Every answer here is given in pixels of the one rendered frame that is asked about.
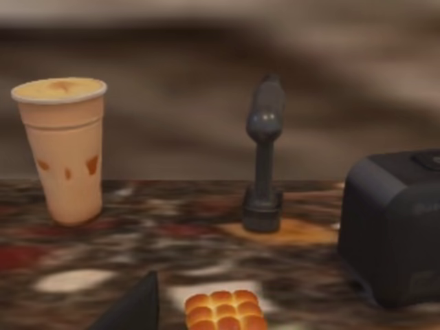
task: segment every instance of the brown background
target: brown background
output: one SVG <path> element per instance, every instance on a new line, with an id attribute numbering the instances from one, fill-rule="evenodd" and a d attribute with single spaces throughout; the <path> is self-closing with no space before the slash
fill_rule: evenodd
<path id="1" fill-rule="evenodd" d="M 112 14 L 100 27 L 80 12 L 73 30 L 62 20 L 41 30 L 32 15 L 0 19 L 2 177 L 36 175 L 10 89 L 57 76 L 109 84 L 107 178 L 252 178 L 245 117 L 267 72 L 280 74 L 288 98 L 278 179 L 342 179 L 365 155 L 440 145 L 434 1 L 247 1 L 240 8 L 222 1 L 222 10 L 214 1 L 198 10 L 196 1 L 166 12 L 154 1 L 157 12 L 143 12 L 134 1 L 121 8 L 135 18 Z"/>

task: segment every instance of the tabletop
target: tabletop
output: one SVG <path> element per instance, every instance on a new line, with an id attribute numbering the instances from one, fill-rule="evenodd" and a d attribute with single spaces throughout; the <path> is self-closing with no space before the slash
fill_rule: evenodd
<path id="1" fill-rule="evenodd" d="M 162 330 L 184 329 L 190 294 L 251 289 L 271 330 L 440 329 L 440 305 L 384 311 L 341 268 L 343 185 L 284 181 L 281 231 L 240 224 L 242 181 L 104 181 L 104 210 L 54 225 L 38 181 L 0 181 L 0 329 L 86 329 L 149 270 Z"/>

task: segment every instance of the iced coffee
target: iced coffee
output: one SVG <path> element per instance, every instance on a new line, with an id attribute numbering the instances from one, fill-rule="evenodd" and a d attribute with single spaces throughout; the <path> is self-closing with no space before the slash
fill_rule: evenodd
<path id="1" fill-rule="evenodd" d="M 102 209 L 104 82 L 53 78 L 12 90 L 53 220 L 77 226 Z"/>

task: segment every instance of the cup rim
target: cup rim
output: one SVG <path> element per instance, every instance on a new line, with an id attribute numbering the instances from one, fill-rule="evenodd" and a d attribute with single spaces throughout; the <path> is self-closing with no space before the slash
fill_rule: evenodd
<path id="1" fill-rule="evenodd" d="M 102 86 L 101 88 L 97 89 L 96 91 L 93 91 L 91 93 L 87 93 L 85 95 L 81 95 L 81 96 L 72 96 L 71 98 L 62 98 L 62 99 L 53 99 L 53 98 L 26 98 L 23 96 L 19 96 L 16 94 L 16 90 L 18 88 L 22 88 L 23 86 L 26 85 L 30 85 L 33 83 L 37 83 L 38 81 L 47 81 L 47 80 L 56 80 L 56 79 L 71 79 L 71 78 L 84 78 L 84 79 L 94 79 L 99 81 Z M 99 96 L 102 96 L 105 94 L 105 92 L 107 91 L 107 84 L 100 80 L 100 79 L 95 79 L 95 78 L 87 78 L 87 77 L 64 77 L 64 78 L 46 78 L 46 79 L 38 79 L 38 80 L 33 80 L 33 81 L 29 81 L 29 82 L 25 82 L 23 84 L 20 84 L 16 87 L 14 87 L 11 90 L 11 97 L 13 100 L 20 102 L 20 103 L 30 103 L 32 105 L 65 105 L 65 104 L 69 104 L 69 103 L 77 103 L 77 102 L 82 102 L 82 101 L 87 101 L 87 100 L 91 100 L 93 98 L 97 98 Z"/>

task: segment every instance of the bread loaf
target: bread loaf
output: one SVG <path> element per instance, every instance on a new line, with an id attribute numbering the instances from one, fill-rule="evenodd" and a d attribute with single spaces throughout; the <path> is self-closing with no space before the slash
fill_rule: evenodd
<path id="1" fill-rule="evenodd" d="M 258 298 L 250 291 L 196 294 L 185 302 L 188 330 L 267 330 Z"/>

